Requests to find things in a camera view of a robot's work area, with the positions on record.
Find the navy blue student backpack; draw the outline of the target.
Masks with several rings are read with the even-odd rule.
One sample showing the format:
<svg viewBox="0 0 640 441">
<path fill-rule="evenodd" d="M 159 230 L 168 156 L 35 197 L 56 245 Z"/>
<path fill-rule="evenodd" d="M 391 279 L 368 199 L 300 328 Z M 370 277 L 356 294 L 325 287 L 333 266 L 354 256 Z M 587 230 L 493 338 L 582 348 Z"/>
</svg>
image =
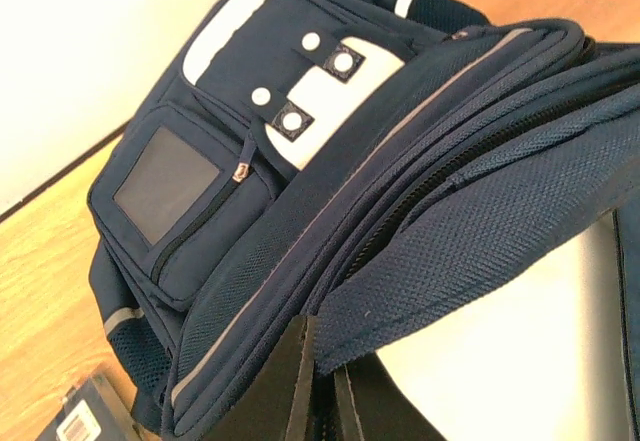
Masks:
<svg viewBox="0 0 640 441">
<path fill-rule="evenodd" d="M 639 47 L 457 0 L 219 0 L 88 193 L 132 414 L 200 440 L 290 322 L 315 373 L 491 293 L 618 211 Z"/>
</svg>

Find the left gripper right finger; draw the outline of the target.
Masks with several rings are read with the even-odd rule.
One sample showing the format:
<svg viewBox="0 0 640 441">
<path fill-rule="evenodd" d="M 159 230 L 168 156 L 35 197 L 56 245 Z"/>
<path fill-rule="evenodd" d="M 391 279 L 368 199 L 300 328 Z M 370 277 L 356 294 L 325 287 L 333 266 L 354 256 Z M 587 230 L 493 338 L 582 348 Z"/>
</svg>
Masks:
<svg viewBox="0 0 640 441">
<path fill-rule="evenodd" d="M 445 437 L 404 396 L 375 355 L 333 372 L 339 440 L 443 441 Z"/>
</svg>

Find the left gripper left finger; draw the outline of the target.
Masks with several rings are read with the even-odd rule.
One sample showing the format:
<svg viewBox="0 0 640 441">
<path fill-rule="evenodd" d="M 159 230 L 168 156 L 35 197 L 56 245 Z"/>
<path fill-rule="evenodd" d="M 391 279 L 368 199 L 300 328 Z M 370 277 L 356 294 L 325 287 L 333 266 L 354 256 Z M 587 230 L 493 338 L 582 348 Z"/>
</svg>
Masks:
<svg viewBox="0 0 640 441">
<path fill-rule="evenodd" d="M 295 317 L 240 401 L 212 430 L 214 440 L 308 440 L 315 319 Z"/>
</svg>

